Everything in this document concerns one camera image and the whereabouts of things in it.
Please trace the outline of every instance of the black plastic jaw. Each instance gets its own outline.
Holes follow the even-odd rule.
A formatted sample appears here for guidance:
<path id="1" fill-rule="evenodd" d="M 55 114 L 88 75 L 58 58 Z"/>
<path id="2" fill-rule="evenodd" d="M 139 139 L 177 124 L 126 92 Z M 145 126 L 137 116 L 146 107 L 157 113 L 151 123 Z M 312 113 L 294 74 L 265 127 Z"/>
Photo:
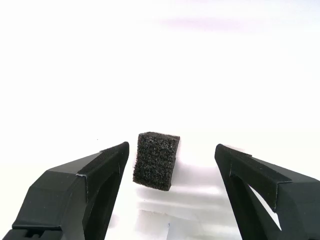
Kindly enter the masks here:
<path id="1" fill-rule="evenodd" d="M 128 157 L 124 142 L 47 170 L 3 240 L 104 240 Z"/>
<path id="2" fill-rule="evenodd" d="M 219 144 L 215 160 L 243 240 L 320 240 L 320 182 Z M 278 215 L 281 229 L 250 187 Z"/>

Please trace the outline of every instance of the foam piece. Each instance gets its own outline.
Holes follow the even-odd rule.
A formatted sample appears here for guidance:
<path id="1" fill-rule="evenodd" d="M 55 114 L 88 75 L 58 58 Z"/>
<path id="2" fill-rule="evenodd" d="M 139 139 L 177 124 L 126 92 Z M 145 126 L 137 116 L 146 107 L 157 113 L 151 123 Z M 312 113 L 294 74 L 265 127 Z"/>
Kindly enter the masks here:
<path id="1" fill-rule="evenodd" d="M 146 187 L 169 191 L 179 141 L 179 136 L 156 132 L 139 134 L 133 181 Z"/>

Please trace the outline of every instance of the black foam block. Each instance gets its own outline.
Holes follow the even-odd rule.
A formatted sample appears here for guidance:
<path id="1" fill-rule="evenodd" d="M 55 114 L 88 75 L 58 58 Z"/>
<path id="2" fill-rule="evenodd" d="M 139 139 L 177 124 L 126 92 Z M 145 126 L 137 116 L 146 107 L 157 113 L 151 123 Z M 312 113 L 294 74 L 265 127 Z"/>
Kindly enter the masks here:
<path id="1" fill-rule="evenodd" d="M 133 181 L 169 191 L 180 137 L 156 132 L 139 134 Z"/>

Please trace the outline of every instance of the table surface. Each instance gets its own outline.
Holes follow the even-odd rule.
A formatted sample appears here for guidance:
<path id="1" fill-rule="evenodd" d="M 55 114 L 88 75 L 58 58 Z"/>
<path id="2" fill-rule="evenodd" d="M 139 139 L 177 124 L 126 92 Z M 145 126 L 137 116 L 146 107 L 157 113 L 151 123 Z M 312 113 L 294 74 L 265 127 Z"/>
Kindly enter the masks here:
<path id="1" fill-rule="evenodd" d="M 108 239 L 241 239 L 215 147 L 320 179 L 319 43 L 314 0 L 1 1 L 0 236 L 46 169 L 128 141 Z M 148 131 L 181 137 L 169 192 L 132 182 Z"/>

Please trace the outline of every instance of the white background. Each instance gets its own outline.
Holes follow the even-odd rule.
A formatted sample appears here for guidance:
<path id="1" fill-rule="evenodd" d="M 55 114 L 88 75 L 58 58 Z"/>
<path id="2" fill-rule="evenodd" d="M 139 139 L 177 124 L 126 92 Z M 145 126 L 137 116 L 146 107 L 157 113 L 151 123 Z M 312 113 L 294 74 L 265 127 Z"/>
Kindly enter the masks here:
<path id="1" fill-rule="evenodd" d="M 111 239 L 239 239 L 215 146 L 320 179 L 319 43 L 313 0 L 0 1 L 0 238 L 46 169 L 128 141 Z M 147 131 L 181 136 L 166 194 L 132 183 Z"/>

